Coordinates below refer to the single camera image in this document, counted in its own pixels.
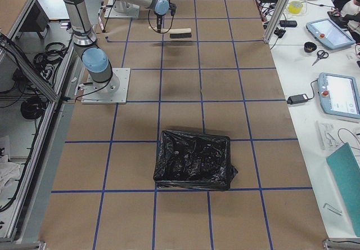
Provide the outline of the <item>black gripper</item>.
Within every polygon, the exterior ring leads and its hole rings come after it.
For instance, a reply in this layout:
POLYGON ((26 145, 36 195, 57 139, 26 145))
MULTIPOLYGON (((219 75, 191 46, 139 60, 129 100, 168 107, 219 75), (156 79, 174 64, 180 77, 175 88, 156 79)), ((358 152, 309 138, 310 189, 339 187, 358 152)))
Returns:
POLYGON ((163 20, 164 20, 164 16, 166 14, 159 14, 157 12, 154 12, 154 14, 156 15, 156 29, 155 31, 157 33, 162 33, 162 29, 163 29, 163 20))

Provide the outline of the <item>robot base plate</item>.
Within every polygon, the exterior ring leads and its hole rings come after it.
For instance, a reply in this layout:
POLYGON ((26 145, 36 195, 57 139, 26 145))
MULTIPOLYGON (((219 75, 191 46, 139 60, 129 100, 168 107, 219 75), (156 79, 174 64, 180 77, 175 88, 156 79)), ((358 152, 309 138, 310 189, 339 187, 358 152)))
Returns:
POLYGON ((90 75, 84 88, 84 96, 81 99, 83 104, 125 104, 127 102, 128 86, 130 80, 130 68, 113 68, 113 75, 110 83, 103 89, 106 83, 94 83, 90 75))

